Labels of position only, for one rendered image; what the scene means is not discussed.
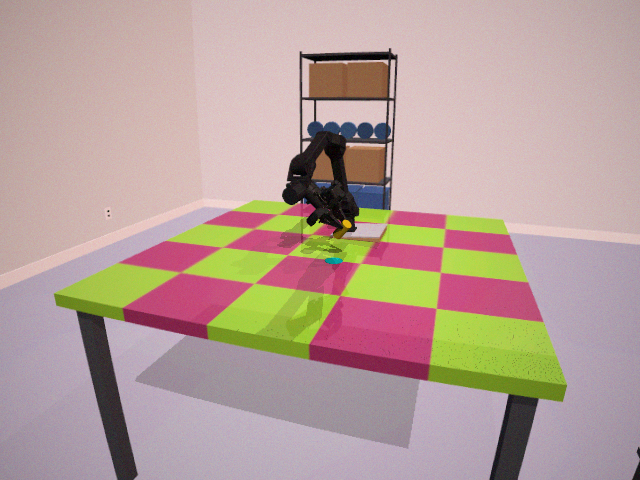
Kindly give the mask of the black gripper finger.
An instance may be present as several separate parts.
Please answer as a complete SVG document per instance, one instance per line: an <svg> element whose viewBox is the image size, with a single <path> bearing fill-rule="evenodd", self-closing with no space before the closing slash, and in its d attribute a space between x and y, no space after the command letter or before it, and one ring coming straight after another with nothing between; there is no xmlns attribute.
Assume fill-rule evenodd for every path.
<svg viewBox="0 0 640 480"><path fill-rule="evenodd" d="M318 223L324 223L339 229L343 229L342 224L333 215L332 209L329 210Z"/></svg>
<svg viewBox="0 0 640 480"><path fill-rule="evenodd" d="M341 202L342 200L332 209L332 212L333 212L333 215L336 217L336 219L342 222L343 220L347 220L347 219L341 208Z"/></svg>

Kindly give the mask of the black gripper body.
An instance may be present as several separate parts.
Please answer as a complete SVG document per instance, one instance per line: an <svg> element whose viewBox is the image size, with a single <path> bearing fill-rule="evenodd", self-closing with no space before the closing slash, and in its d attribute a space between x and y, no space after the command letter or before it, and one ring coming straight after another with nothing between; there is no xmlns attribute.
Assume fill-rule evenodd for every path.
<svg viewBox="0 0 640 480"><path fill-rule="evenodd" d="M336 199L331 199L329 201L327 201L327 203L325 203L324 201L321 202L317 196L317 191L322 192L322 187L315 187L307 196L306 196L306 200L307 200L307 204L311 204L316 210L314 210L311 215L306 219L307 224L312 227L316 221L318 219L322 219L324 217L324 215L331 209L333 209L342 199L343 197L346 195L346 193L343 191ZM316 193L317 192L317 193ZM328 210L329 209L329 210Z"/></svg>

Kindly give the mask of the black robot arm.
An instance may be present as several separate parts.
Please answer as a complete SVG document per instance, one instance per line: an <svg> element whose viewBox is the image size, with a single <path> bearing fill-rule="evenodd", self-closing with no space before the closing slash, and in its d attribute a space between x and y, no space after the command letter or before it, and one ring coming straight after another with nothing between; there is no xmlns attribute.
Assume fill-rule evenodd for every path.
<svg viewBox="0 0 640 480"><path fill-rule="evenodd" d="M342 199L341 208L346 219L351 223L351 228L347 232L355 232L357 229L355 217L359 216L359 208L355 203L354 196L348 190L343 158L346 151L346 138L343 135L329 131L316 133L306 150L291 159L287 176L287 181L291 182L286 184L282 198L287 204L294 205L306 198L317 187L311 178L316 168L316 159L323 150L331 159L334 181L328 188L323 186L322 192L318 190L317 196L321 202L327 203L331 199L336 199L344 191L346 195Z"/></svg>

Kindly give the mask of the yellow cylinder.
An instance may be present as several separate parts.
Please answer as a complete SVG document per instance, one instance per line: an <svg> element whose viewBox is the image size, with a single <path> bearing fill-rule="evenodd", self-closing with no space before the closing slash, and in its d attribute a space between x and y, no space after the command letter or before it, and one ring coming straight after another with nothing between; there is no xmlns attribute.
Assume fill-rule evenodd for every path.
<svg viewBox="0 0 640 480"><path fill-rule="evenodd" d="M341 224L343 229L336 228L333 232L333 236L336 239L341 239L342 236L351 228L351 223L348 220L343 220Z"/></svg>

